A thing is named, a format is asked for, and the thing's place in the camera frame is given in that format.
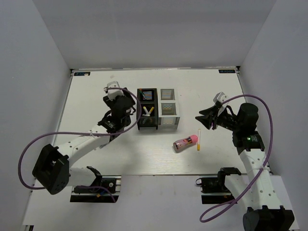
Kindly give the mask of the blue corner label sticker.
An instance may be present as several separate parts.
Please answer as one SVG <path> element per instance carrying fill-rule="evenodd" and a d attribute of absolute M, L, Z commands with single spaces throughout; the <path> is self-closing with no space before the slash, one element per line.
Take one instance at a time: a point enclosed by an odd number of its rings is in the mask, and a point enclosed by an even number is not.
<path fill-rule="evenodd" d="M 219 73 L 221 74 L 234 74 L 236 71 L 234 69 L 219 69 Z"/>

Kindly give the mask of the left blue corner label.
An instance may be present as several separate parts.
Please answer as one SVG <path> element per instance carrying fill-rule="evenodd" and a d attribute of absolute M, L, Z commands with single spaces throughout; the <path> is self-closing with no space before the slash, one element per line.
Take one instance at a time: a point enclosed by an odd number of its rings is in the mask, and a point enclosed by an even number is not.
<path fill-rule="evenodd" d="M 90 72 L 75 72 L 74 76 L 89 76 Z"/>

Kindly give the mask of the orange capped white marker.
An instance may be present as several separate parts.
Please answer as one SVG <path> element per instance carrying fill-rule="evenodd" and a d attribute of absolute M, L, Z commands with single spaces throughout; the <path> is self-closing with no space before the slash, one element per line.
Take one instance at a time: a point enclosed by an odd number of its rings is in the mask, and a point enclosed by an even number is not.
<path fill-rule="evenodd" d="M 200 138 L 201 138 L 201 129 L 198 129 L 198 132 L 197 132 L 197 151 L 200 151 Z"/>

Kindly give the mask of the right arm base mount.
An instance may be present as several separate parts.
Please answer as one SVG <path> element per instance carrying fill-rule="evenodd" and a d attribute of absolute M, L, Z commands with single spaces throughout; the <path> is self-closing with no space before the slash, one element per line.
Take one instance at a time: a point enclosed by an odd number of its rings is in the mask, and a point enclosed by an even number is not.
<path fill-rule="evenodd" d="M 221 204 L 234 200 L 225 186 L 225 178 L 230 175 L 241 175 L 241 172 L 235 167 L 222 167 L 216 176 L 200 177 L 195 181 L 195 185 L 201 188 L 202 204 Z"/>

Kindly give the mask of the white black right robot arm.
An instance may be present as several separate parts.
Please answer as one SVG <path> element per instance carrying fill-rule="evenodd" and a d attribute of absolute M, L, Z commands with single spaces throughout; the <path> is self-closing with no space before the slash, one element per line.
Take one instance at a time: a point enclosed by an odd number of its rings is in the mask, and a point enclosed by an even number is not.
<path fill-rule="evenodd" d="M 249 184 L 240 179 L 235 167 L 221 168 L 217 185 L 223 192 L 230 191 L 244 211 L 243 227 L 246 231 L 287 231 L 293 224 L 293 211 L 286 209 L 272 185 L 266 163 L 265 146 L 256 130 L 258 107 L 241 104 L 237 114 L 221 103 L 199 112 L 196 119 L 207 129 L 221 126 L 232 131 L 232 142 L 244 164 Z"/>

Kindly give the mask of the pink capped glue bottle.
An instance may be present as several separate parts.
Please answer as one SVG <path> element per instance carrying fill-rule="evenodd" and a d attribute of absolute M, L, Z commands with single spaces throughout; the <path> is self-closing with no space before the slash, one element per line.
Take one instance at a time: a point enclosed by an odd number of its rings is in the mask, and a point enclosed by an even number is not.
<path fill-rule="evenodd" d="M 173 149 L 175 150 L 175 152 L 179 153 L 187 149 L 188 147 L 191 147 L 197 144 L 197 142 L 198 142 L 197 135 L 191 135 L 187 138 L 180 139 L 180 140 L 173 142 Z"/>

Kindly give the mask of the black slotted pen holder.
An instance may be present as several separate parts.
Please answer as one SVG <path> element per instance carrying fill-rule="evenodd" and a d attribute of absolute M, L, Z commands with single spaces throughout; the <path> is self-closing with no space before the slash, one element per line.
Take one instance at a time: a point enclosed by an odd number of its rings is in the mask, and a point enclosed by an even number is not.
<path fill-rule="evenodd" d="M 147 100 L 140 95 L 139 89 L 141 89 L 146 97 Z M 138 130 L 140 128 L 155 128 L 158 129 L 158 97 L 157 97 L 157 89 L 156 88 L 138 88 L 137 89 L 137 97 L 140 100 L 140 105 L 137 104 L 137 115 L 136 118 L 138 119 L 139 114 L 141 117 L 137 123 Z M 152 107 L 154 110 L 152 111 L 150 116 L 143 116 L 145 113 L 143 107 L 146 107 L 149 111 Z"/>

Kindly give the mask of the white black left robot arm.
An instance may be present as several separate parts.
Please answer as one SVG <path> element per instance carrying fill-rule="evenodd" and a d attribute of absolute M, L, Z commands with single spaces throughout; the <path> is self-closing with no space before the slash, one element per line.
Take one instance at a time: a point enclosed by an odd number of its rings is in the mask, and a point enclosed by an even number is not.
<path fill-rule="evenodd" d="M 134 105 L 138 99 L 126 89 L 117 89 L 108 93 L 103 101 L 109 111 L 88 133 L 80 133 L 76 139 L 59 146 L 47 144 L 42 148 L 32 174 L 51 195 L 67 186 L 81 191 L 108 191 L 102 186 L 103 177 L 97 169 L 91 166 L 75 168 L 73 165 L 132 128 L 130 117 L 136 111 Z"/>

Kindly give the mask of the white slotted pen holder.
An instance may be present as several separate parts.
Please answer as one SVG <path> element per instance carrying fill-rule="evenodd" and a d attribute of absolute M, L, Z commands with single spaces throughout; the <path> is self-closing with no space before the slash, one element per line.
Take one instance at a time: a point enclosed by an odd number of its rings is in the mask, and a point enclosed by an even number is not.
<path fill-rule="evenodd" d="M 159 89 L 158 127 L 177 130 L 180 123 L 180 109 L 176 89 Z"/>

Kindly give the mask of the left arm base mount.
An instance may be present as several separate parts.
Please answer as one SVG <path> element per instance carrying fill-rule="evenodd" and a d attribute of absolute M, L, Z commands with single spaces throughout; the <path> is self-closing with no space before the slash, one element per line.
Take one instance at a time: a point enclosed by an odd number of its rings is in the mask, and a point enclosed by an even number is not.
<path fill-rule="evenodd" d="M 121 176 L 103 176 L 91 186 L 73 187 L 72 203 L 116 203 L 121 190 Z"/>

